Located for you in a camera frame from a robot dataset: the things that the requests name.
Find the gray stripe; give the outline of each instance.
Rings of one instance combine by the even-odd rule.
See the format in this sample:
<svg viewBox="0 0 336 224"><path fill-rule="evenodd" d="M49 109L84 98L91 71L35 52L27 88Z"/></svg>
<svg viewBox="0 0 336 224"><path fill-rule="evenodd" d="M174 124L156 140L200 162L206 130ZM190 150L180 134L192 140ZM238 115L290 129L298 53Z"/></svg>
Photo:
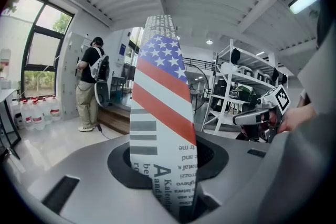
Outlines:
<svg viewBox="0 0 336 224"><path fill-rule="evenodd" d="M156 140L156 135L131 134L130 140Z"/></svg>
<svg viewBox="0 0 336 224"><path fill-rule="evenodd" d="M156 121L131 121L131 131L156 131Z"/></svg>
<svg viewBox="0 0 336 224"><path fill-rule="evenodd" d="M146 109L131 109L131 114L149 114Z"/></svg>
<svg viewBox="0 0 336 224"><path fill-rule="evenodd" d="M158 149L156 146L130 146L131 154L138 155L157 155Z"/></svg>

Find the window frame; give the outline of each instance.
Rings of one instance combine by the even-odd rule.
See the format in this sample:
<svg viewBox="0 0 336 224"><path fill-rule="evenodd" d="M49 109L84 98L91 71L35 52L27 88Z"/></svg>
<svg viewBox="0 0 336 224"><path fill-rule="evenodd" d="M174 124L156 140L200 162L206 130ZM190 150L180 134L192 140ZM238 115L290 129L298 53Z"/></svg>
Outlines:
<svg viewBox="0 0 336 224"><path fill-rule="evenodd" d="M25 46L24 53L23 53L22 65L21 65L21 82L20 82L20 90L21 90L21 95L22 95L21 98L26 98L25 97L25 71L51 71L51 72L55 72L54 92L56 94L56 79L57 79L57 67L58 67L58 58L57 57L60 55L64 37L65 37L65 35L66 35L66 33L69 29L69 26L70 26L70 24L73 20L73 17L74 17L74 14L58 7L57 5L55 5L53 3L50 3L48 0L36 0L36 1L42 2L43 5L42 5L41 9L39 10L39 12L37 13L37 15L35 17L35 20L32 24L32 27L29 31L27 41L26 41L26 46ZM67 27L64 34L61 34L59 32L56 32L56 31L53 31L53 30L50 30L50 29L47 29L47 28L36 25L40 16L41 16L41 14L42 14L42 12L43 12L43 10L44 10L44 8L46 6L50 6L52 8L55 8L55 9L59 10L60 12L62 12L62 13L71 17L71 20L70 20L70 22L68 24L68 27ZM39 33L39 34L42 34L42 35L46 35L46 36L50 36L50 37L60 39L57 50L56 50L56 54L55 54L55 58L57 58L57 59L54 62L53 66L48 67L48 66L45 66L45 65L28 64L30 46L31 46L31 43L33 41L33 37L34 37L35 33Z"/></svg>

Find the sneaker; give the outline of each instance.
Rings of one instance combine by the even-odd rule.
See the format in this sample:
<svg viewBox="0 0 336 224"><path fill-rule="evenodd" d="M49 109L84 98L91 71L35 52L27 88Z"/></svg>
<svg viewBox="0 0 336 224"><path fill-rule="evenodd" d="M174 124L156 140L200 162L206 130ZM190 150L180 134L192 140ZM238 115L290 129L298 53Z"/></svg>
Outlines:
<svg viewBox="0 0 336 224"><path fill-rule="evenodd" d="M93 128L85 128L85 127L78 127L78 130L80 131L80 132L90 132L90 131L92 131L93 130Z"/></svg>

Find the black railing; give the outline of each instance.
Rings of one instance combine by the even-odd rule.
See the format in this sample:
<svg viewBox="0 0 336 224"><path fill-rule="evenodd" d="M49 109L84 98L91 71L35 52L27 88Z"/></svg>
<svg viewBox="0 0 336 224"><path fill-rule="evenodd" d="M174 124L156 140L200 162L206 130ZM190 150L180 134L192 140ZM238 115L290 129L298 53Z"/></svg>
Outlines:
<svg viewBox="0 0 336 224"><path fill-rule="evenodd" d="M185 57L183 57L183 62L185 66L191 66L191 67L196 66L200 69L211 70L211 71L215 70L215 64L213 62L207 62L207 61L185 58Z"/></svg>

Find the red stripe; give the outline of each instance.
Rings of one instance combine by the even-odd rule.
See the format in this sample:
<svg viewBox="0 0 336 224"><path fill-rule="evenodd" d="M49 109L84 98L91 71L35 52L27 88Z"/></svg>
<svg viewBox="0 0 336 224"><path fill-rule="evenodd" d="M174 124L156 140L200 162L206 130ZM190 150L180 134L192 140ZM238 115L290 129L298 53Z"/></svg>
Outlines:
<svg viewBox="0 0 336 224"><path fill-rule="evenodd" d="M136 83L133 85L132 98L168 128L172 129L175 133L190 143L196 145L194 123L178 114L175 110L172 110L169 106L148 93Z"/></svg>
<svg viewBox="0 0 336 224"><path fill-rule="evenodd" d="M172 92L176 93L178 96L190 102L189 88L188 85L183 81L175 78L174 76L152 65L148 61L141 59L140 57L136 63L136 68L145 73L148 77L151 77L153 80L157 81L162 86L165 86Z"/></svg>

